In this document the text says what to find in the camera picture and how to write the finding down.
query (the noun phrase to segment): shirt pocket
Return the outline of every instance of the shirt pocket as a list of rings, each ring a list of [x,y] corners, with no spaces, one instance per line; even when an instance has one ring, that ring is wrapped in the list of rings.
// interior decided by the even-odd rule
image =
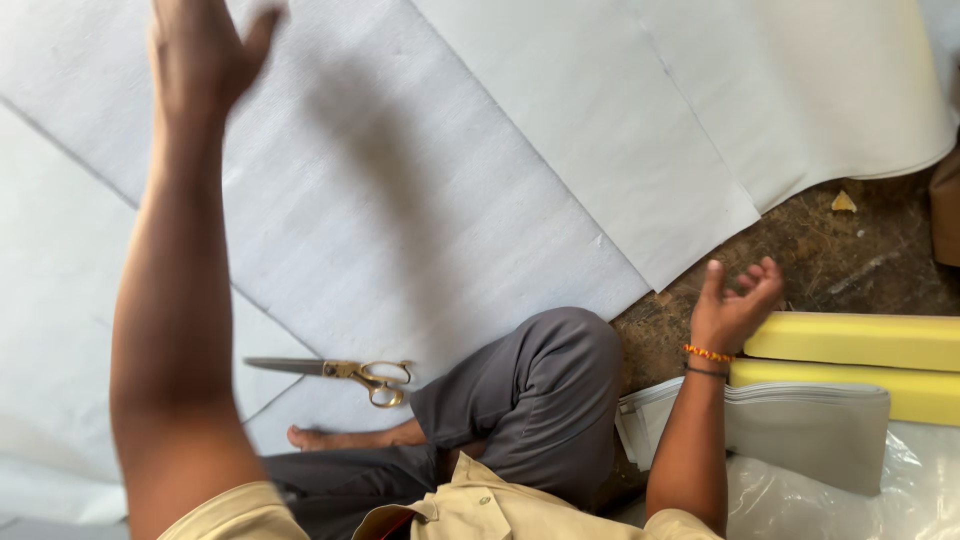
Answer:
[[[493,491],[486,487],[442,486],[433,499],[437,521],[415,520],[411,540],[509,540],[513,529]]]

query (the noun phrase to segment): dirt floor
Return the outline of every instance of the dirt floor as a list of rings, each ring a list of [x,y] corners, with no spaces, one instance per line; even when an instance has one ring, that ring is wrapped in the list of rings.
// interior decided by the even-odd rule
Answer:
[[[811,187],[713,250],[661,294],[644,296],[612,322],[626,352],[622,394],[683,374],[681,347],[710,258],[723,261],[730,278],[763,256],[773,257],[786,275],[786,310],[960,315],[960,269],[932,257],[926,195],[931,174],[928,169]],[[841,189],[856,203],[856,213],[830,209]],[[617,439],[613,472],[597,496],[598,513],[641,497],[646,482],[647,473],[627,460]]]

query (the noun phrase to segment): knee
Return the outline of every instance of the knee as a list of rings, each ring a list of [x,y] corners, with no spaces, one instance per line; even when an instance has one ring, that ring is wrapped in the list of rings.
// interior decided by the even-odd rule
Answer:
[[[541,318],[557,329],[559,334],[585,345],[589,349],[591,363],[610,368],[619,375],[623,344],[613,327],[596,313],[582,307],[557,307],[534,318]]]

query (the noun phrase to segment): tailor scissors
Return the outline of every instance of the tailor scissors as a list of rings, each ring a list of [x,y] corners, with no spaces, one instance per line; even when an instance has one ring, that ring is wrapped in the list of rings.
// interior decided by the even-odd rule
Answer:
[[[396,384],[406,384],[410,382],[410,371],[407,369],[412,362],[403,360],[402,362],[388,362],[378,360],[361,364],[349,360],[308,360],[303,358],[244,358],[248,365],[264,369],[273,369],[277,371],[289,371],[293,373],[303,373],[305,375],[318,375],[320,377],[332,377],[333,379],[353,379],[367,387],[370,392],[370,403],[380,408],[390,408],[400,405],[403,401],[403,392],[396,388],[391,388],[387,384],[393,382]],[[375,375],[369,370],[371,366],[389,365],[398,367],[407,375],[406,380],[396,377],[384,377]],[[391,398],[387,402],[378,403],[373,396],[380,392],[390,392]]]

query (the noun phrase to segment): orange beaded bracelet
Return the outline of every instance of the orange beaded bracelet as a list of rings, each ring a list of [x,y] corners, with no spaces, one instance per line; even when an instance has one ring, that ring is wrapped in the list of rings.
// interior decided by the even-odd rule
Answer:
[[[696,356],[702,356],[708,360],[716,360],[718,362],[733,362],[736,360],[734,355],[721,355],[720,353],[711,353],[699,347],[694,347],[693,345],[686,344],[684,345],[684,350],[688,353],[693,353]]]

